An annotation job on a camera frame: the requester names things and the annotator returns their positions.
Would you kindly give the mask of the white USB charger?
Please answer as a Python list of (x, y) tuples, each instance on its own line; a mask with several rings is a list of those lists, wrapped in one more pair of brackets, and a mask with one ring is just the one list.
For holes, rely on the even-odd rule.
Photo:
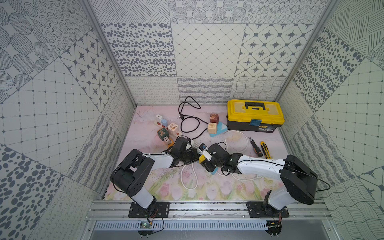
[(161, 115), (156, 115), (157, 121), (161, 122), (163, 120), (163, 117)]

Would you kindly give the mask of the aluminium rail frame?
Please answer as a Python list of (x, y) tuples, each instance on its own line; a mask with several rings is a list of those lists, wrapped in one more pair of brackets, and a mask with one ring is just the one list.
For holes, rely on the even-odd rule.
[(273, 217), (261, 211), (261, 201), (169, 201), (159, 202), (154, 212), (143, 210), (132, 201), (93, 201), (86, 220), (330, 220), (331, 213), (323, 201), (312, 205), (293, 203)]

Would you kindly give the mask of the light blue USB charger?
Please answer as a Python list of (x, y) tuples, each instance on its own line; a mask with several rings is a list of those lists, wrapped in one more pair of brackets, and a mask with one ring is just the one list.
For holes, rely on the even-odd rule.
[(167, 127), (168, 126), (168, 121), (166, 119), (162, 119), (161, 120), (161, 124), (163, 127)]

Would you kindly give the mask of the yellow utility knife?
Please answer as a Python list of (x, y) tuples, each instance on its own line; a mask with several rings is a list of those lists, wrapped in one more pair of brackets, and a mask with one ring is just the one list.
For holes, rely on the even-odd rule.
[(262, 151), (263, 151), (263, 154), (264, 154), (265, 158), (271, 160), (272, 156), (270, 154), (270, 151), (269, 151), (269, 148), (268, 148), (267, 144), (265, 142), (263, 142), (263, 141), (261, 141), (260, 144), (261, 144)]

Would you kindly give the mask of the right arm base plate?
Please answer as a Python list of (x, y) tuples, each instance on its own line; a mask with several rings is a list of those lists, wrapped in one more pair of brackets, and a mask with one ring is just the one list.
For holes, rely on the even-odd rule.
[(284, 207), (282, 210), (276, 210), (264, 204), (263, 202), (247, 202), (246, 207), (248, 209), (250, 218), (288, 218), (290, 216), (288, 209)]

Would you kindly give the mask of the orange power strip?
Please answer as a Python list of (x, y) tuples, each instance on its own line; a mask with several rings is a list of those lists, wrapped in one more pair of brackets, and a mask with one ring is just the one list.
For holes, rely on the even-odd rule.
[(164, 137), (164, 143), (168, 148), (172, 147), (174, 145), (174, 141), (171, 138)]

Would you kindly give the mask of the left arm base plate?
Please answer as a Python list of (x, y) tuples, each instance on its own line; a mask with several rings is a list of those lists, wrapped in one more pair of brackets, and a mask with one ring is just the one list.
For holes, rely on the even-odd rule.
[(138, 203), (131, 203), (129, 218), (168, 218), (170, 202), (155, 202), (148, 208), (141, 207)]

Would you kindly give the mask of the dark red cube socket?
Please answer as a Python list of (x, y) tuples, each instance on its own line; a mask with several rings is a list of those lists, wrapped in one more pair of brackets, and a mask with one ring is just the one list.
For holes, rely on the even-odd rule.
[(219, 115), (215, 114), (215, 113), (210, 114), (210, 122), (218, 124), (219, 123)]

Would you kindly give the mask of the black red screwdriver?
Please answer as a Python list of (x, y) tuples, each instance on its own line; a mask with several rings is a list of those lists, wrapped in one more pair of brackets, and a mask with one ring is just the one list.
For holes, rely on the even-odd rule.
[(257, 146), (257, 144), (255, 143), (255, 141), (254, 141), (251, 137), (249, 137), (249, 139), (250, 139), (250, 143), (251, 143), (251, 145), (252, 145), (252, 147), (253, 147), (254, 152), (256, 153), (256, 155), (257, 155), (258, 157), (262, 157), (262, 156), (264, 155), (263, 152), (262, 152), (262, 150)]

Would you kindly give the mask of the yellow plug adapter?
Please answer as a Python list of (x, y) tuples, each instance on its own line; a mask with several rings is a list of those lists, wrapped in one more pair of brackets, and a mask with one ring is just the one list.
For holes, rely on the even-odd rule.
[(211, 154), (207, 151), (203, 151), (202, 155), (199, 157), (199, 164), (202, 165), (204, 161), (210, 161), (212, 158)]

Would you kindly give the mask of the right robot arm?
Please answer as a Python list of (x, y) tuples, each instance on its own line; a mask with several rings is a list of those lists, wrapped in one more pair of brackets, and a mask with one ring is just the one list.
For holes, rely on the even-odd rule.
[(229, 174), (253, 174), (281, 180), (281, 187), (266, 194), (262, 205), (265, 212), (278, 213), (295, 202), (312, 205), (315, 201), (318, 175), (295, 156), (265, 160), (240, 153), (229, 154), (218, 143), (210, 147), (201, 145), (199, 149), (206, 158), (201, 165), (208, 172), (220, 168)]

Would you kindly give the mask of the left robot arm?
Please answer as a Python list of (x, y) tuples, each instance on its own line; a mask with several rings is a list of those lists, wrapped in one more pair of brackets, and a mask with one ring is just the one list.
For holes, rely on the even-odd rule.
[(200, 153), (193, 147), (188, 137), (179, 137), (167, 150), (156, 154), (132, 150), (115, 168), (110, 176), (114, 188), (126, 194), (141, 208), (153, 210), (156, 198), (148, 192), (144, 184), (149, 174), (157, 169), (171, 169), (193, 164)]

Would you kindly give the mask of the green dragon cube socket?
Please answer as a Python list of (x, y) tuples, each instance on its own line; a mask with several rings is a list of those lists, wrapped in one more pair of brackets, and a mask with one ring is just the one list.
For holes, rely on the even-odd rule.
[(169, 132), (166, 128), (161, 128), (157, 131), (159, 138), (164, 142), (165, 138), (169, 138)]

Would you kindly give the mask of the blue power strip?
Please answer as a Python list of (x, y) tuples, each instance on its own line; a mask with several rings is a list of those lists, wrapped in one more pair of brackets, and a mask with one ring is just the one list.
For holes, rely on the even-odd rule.
[(211, 154), (212, 158), (210, 161), (204, 161), (202, 166), (207, 170), (209, 173), (212, 175), (215, 174), (218, 168), (218, 162), (219, 162), (219, 152), (218, 152), (218, 147), (220, 145), (218, 143), (215, 143), (211, 145), (209, 148), (205, 148), (203, 151), (207, 151)]

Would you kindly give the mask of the teal power strip base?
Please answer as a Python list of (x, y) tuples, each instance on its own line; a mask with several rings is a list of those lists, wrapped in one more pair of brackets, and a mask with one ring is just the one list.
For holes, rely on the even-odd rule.
[(218, 124), (217, 124), (217, 133), (216, 134), (210, 134), (210, 137), (215, 137), (215, 136), (217, 136), (217, 135), (220, 135), (220, 134), (223, 134), (223, 133), (225, 133), (227, 130), (228, 130), (228, 126), (227, 125), (225, 125), (225, 124), (223, 124), (222, 122), (219, 122)]

